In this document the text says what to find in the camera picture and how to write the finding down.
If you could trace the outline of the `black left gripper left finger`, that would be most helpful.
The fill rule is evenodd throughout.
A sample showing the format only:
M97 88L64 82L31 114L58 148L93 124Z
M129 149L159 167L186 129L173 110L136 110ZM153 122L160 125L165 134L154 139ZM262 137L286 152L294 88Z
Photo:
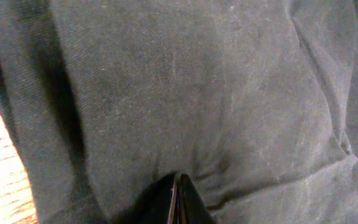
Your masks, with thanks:
M126 223L166 224L175 192L176 173L171 172L150 184L129 210Z

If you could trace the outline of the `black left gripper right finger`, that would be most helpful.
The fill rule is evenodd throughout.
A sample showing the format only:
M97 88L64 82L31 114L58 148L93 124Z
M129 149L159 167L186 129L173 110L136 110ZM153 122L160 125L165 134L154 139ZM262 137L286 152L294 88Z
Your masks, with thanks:
M182 174L178 181L177 223L216 224L187 174Z

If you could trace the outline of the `black shorts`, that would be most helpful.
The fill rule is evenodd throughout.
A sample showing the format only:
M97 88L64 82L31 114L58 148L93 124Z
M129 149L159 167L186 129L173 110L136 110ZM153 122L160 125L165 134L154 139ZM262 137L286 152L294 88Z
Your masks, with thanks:
M358 223L358 1L0 1L0 115L40 223Z

